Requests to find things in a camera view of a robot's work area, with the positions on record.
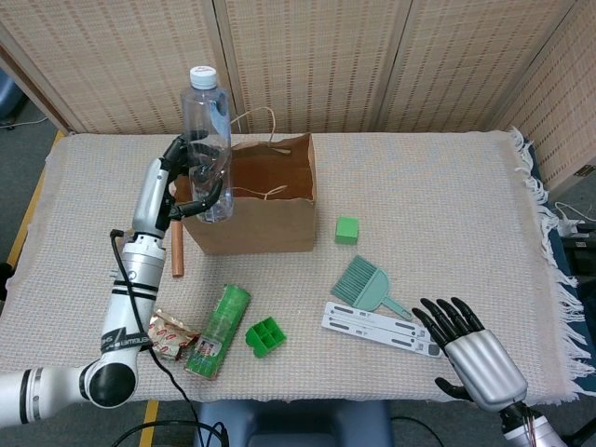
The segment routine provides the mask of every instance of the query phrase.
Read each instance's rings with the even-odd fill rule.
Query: silver robot hand
[[[437,386],[455,399],[471,400],[487,412],[499,412],[505,439],[516,447],[565,447],[547,418],[523,403],[528,384],[505,348],[478,317],[458,298],[420,300],[432,315],[414,308],[443,350],[462,386],[442,377]]]

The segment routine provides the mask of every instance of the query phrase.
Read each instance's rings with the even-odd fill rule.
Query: can label
[[[217,357],[222,350],[222,344],[217,340],[201,336],[196,342],[196,352],[201,357]]]

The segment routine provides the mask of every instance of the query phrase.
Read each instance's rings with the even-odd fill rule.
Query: beige folding screen
[[[414,1],[376,129],[486,129],[573,3]]]
[[[216,0],[244,108],[273,107],[282,132],[369,130],[410,3]],[[264,114],[248,120],[250,132],[270,129]]]
[[[76,132],[180,132],[200,63],[229,87],[211,2],[6,0],[0,37]]]
[[[200,63],[218,69],[233,114],[270,106],[281,132],[517,124],[536,140],[552,187],[593,156],[594,76],[584,72],[596,60],[595,7],[591,0],[5,0],[0,60],[57,125],[76,132],[180,132],[179,92]],[[574,67],[569,75],[566,67]],[[242,131],[270,129],[262,112],[242,124]]]
[[[556,193],[596,169],[596,2],[582,0],[511,92],[491,125],[534,140]]]

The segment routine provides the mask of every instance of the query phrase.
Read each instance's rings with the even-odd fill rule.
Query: woven tablecloth
[[[146,166],[172,138],[74,135],[52,151],[8,285],[0,372],[77,366],[99,356],[115,267],[109,232],[130,227]],[[265,136],[234,137],[255,139]],[[469,303],[526,376],[531,403],[580,391],[571,357],[581,351],[570,347],[537,205],[526,175],[515,170],[522,161],[509,134],[316,134],[313,142],[312,252],[206,256],[185,233],[184,277],[172,278],[166,262],[156,306],[198,329],[225,283],[252,294],[216,381],[169,364],[191,399],[447,399],[434,384],[439,375],[456,381],[445,357],[321,328],[325,303],[337,301],[330,289],[357,253],[387,271],[391,296],[409,307],[422,297]],[[358,246],[334,243],[339,215],[359,219]],[[257,359],[244,333],[269,316],[288,339]],[[146,354],[139,374],[135,399],[180,398]]]

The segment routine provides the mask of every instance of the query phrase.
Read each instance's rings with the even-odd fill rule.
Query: tablecloth fringe
[[[526,175],[526,178],[524,179],[525,185],[538,205],[537,212],[542,232],[542,254],[549,264],[550,274],[556,281],[556,296],[559,303],[559,327],[561,329],[562,348],[564,350],[565,362],[570,379],[567,384],[569,394],[572,398],[577,397],[576,393],[596,396],[596,392],[586,391],[574,382],[578,377],[586,377],[596,373],[596,368],[582,361],[582,359],[590,359],[591,357],[588,351],[580,347],[580,345],[587,344],[586,338],[580,333],[577,333],[568,324],[571,322],[584,321],[585,317],[583,313],[584,306],[568,290],[568,288],[575,288],[577,286],[577,279],[566,276],[557,266],[552,246],[550,245],[549,232],[557,228],[559,218],[545,206],[549,200],[549,192],[545,189],[544,184],[532,176],[534,160],[530,154],[530,147],[533,142],[526,140],[522,133],[515,128],[511,129],[510,135],[520,154],[522,162],[522,166],[515,170],[521,171]]]

